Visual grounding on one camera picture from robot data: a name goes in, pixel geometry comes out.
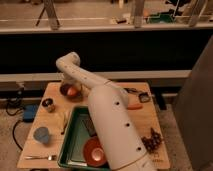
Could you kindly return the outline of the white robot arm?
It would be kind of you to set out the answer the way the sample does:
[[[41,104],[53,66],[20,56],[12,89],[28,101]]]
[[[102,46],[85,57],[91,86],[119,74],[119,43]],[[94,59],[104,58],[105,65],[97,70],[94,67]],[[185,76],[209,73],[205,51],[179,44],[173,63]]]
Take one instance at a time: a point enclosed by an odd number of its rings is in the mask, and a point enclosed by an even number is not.
[[[129,97],[116,83],[80,67],[71,52],[56,60],[68,78],[86,86],[88,110],[112,171],[157,171],[128,114]]]

